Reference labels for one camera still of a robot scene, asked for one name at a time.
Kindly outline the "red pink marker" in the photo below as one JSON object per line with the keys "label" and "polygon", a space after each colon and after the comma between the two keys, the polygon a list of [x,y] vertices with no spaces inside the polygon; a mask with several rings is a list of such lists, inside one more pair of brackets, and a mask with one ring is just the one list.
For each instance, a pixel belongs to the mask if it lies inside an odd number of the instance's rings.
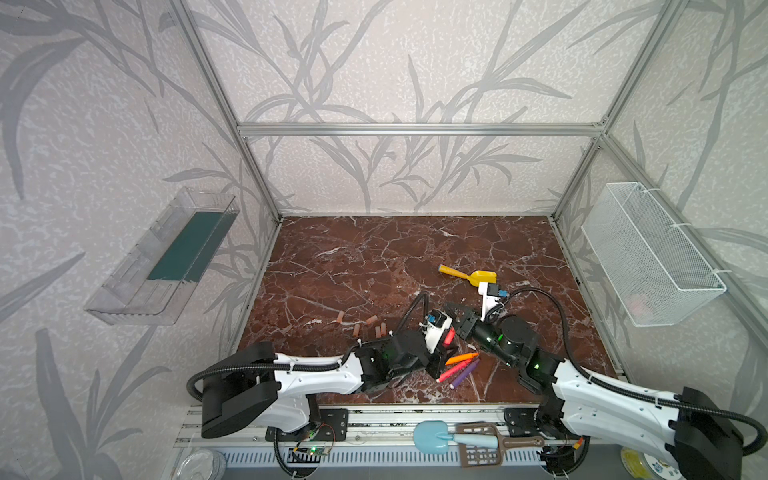
{"label": "red pink marker", "polygon": [[448,330],[447,334],[445,335],[445,338],[443,339],[443,345],[445,347],[449,347],[452,344],[455,334],[456,332],[453,328]]}

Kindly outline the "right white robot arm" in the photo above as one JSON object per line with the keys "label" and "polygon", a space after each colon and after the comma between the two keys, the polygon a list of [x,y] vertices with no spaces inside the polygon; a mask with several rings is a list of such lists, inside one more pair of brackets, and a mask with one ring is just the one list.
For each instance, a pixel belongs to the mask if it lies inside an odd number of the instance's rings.
{"label": "right white robot arm", "polygon": [[759,421],[717,408],[698,390],[642,388],[540,348],[536,332],[519,317],[490,324],[453,304],[432,311],[427,323],[454,331],[516,370],[518,383],[539,397],[536,424],[549,435],[610,441],[663,461],[686,479],[738,479],[743,458],[767,444]]}

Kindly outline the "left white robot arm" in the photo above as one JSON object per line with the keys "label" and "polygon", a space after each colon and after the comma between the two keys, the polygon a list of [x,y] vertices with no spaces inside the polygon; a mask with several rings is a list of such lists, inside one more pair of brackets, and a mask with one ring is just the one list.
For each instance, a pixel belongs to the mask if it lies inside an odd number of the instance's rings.
{"label": "left white robot arm", "polygon": [[376,395],[421,371],[438,379],[457,352],[444,337],[403,330],[331,357],[286,355],[259,342],[192,375],[186,388],[201,403],[205,439],[251,425],[296,433],[320,422],[319,394]]}

